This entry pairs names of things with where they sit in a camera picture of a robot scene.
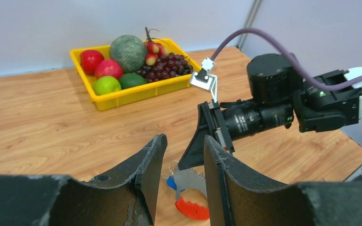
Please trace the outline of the metal key organizer with rings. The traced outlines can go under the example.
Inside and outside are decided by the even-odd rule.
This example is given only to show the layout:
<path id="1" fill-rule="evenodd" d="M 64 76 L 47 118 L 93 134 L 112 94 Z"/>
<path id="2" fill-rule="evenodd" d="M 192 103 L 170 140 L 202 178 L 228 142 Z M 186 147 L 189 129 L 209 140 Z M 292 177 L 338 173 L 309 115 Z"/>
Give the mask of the metal key organizer with rings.
<path id="1" fill-rule="evenodd" d="M 207 204 L 205 176 L 194 169 L 175 167 L 173 179 L 176 185 L 175 207 L 185 217 L 206 221 L 210 218 Z"/>

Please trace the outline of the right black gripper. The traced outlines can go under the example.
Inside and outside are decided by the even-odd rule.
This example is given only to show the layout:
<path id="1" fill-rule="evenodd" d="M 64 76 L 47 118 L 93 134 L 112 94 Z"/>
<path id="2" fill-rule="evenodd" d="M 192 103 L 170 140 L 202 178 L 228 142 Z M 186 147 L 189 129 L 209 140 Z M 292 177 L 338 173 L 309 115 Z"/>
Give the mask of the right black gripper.
<path id="1" fill-rule="evenodd" d="M 204 165 L 204 141 L 206 135 L 210 135 L 229 154 L 234 152 L 234 146 L 221 105 L 216 102 L 204 102 L 197 106 L 198 121 L 197 128 L 188 147 L 178 162 L 179 170 L 186 170 Z"/>

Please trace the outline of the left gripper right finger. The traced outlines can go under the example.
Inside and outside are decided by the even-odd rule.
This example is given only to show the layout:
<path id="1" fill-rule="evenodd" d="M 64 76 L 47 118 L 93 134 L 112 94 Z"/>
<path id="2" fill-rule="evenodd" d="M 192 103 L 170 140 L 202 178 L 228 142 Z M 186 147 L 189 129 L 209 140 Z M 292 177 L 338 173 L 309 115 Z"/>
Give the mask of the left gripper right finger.
<path id="1" fill-rule="evenodd" d="M 213 226 L 362 226 L 362 181 L 284 184 L 204 140 Z"/>

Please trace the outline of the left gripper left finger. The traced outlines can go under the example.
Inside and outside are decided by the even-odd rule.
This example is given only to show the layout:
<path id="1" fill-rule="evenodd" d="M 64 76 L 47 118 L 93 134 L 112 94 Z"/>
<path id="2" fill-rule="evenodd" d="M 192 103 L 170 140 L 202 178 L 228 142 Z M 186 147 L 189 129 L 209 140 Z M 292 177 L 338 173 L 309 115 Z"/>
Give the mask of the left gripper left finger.
<path id="1" fill-rule="evenodd" d="M 164 134 L 90 181 L 69 175 L 0 175 L 0 226 L 152 226 Z"/>

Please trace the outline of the key with blue tag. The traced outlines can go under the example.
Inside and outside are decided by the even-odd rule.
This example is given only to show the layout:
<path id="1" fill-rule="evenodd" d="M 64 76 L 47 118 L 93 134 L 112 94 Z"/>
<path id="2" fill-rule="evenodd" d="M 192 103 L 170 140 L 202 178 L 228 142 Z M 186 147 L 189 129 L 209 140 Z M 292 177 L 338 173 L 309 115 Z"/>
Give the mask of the key with blue tag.
<path id="1" fill-rule="evenodd" d="M 172 161 L 169 165 L 168 165 L 168 170 L 170 172 L 170 175 L 166 178 L 166 184 L 172 188 L 173 190 L 177 190 L 177 185 L 175 183 L 174 180 L 174 169 L 175 167 L 173 167 L 173 165 L 178 164 L 178 161 Z"/>

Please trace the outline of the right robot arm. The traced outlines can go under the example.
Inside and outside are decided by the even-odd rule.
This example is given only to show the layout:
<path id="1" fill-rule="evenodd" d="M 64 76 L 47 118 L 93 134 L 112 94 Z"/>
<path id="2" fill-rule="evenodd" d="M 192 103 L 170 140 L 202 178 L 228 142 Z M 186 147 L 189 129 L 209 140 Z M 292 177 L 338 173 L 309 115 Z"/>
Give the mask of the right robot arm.
<path id="1" fill-rule="evenodd" d="M 212 136 L 228 152 L 233 141 L 294 120 L 300 132 L 324 132 L 357 124 L 362 119 L 362 81 L 336 91 L 315 87 L 281 54 L 264 54 L 247 64 L 252 98 L 204 102 L 198 106 L 196 132 L 179 160 L 181 170 L 204 163 L 204 138 Z"/>

